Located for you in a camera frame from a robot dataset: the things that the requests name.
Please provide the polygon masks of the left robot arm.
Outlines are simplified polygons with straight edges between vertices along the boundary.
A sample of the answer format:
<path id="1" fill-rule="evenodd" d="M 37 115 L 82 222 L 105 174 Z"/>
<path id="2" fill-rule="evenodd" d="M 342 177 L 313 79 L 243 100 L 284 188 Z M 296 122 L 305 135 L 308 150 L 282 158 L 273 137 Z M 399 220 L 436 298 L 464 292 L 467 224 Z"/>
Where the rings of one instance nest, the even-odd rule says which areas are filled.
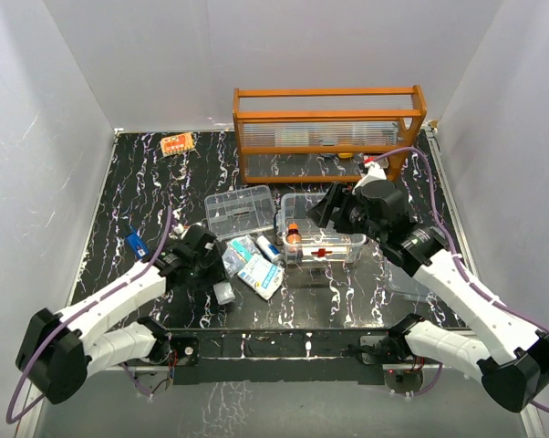
<path id="1" fill-rule="evenodd" d="M 171 333 L 151 317 L 127 327 L 130 313 L 170 291 L 205 290 L 227 279 L 217 236 L 192 225 L 123 276 L 73 306 L 43 308 L 30 319 L 16 366 L 53 404 L 74 395 L 94 374 L 129 360 L 174 358 Z"/>

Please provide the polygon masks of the white blue gauze packet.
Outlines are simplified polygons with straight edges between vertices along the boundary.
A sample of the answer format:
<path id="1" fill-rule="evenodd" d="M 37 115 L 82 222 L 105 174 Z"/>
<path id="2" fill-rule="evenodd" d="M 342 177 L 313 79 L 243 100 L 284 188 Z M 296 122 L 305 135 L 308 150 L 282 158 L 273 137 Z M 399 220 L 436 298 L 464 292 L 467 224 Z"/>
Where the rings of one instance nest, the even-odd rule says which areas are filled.
<path id="1" fill-rule="evenodd" d="M 259 297 L 268 301 L 282 285 L 284 269 L 261 255 L 253 255 L 237 276 Z"/>

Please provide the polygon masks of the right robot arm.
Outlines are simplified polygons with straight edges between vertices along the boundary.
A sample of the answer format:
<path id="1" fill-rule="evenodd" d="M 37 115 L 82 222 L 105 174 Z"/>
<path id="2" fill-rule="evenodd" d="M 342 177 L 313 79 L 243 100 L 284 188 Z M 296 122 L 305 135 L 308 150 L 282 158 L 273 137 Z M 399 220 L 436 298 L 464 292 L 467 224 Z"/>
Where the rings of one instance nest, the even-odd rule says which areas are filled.
<path id="1" fill-rule="evenodd" d="M 474 336 L 441 329 L 409 315 L 388 331 L 390 354 L 408 362 L 425 357 L 479 381 L 509 412 L 520 412 L 549 384 L 549 328 L 511 314 L 467 274 L 441 232 L 412 220 L 402 192 L 376 180 L 355 189 L 335 182 L 307 216 L 318 227 L 363 234 L 393 265 L 440 297 Z"/>

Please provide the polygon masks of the white medicine bottle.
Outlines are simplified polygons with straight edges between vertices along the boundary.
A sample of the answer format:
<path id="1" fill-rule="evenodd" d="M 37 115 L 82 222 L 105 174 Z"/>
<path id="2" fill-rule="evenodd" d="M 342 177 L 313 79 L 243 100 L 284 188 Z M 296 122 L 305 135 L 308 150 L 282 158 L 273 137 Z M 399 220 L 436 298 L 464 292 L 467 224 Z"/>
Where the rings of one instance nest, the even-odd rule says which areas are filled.
<path id="1" fill-rule="evenodd" d="M 229 281 L 223 281 L 212 286 L 216 301 L 220 306 L 227 305 L 235 301 L 233 287 Z"/>

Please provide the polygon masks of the teal header plastic packet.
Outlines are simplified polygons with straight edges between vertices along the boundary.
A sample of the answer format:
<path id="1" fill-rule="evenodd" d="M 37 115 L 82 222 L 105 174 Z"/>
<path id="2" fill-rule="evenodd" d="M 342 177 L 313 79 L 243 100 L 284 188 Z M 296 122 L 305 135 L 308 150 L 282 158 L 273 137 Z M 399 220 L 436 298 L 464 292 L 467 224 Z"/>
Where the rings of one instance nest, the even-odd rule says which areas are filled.
<path id="1" fill-rule="evenodd" d="M 259 253 L 259 250 L 250 235 L 235 237 L 228 242 L 228 246 L 246 262 L 250 261 L 254 255 Z"/>

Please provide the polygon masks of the amber bottle orange cap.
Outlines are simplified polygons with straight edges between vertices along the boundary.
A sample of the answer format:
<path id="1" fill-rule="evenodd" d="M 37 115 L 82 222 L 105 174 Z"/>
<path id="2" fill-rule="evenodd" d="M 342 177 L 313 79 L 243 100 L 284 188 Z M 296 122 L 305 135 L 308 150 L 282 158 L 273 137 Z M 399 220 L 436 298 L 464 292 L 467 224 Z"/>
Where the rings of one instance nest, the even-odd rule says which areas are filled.
<path id="1" fill-rule="evenodd" d="M 287 233 L 285 236 L 285 242 L 288 245 L 288 250 L 290 252 L 298 252 L 302 244 L 302 236 L 299 232 L 299 227 L 297 223 L 291 223 L 287 227 Z"/>

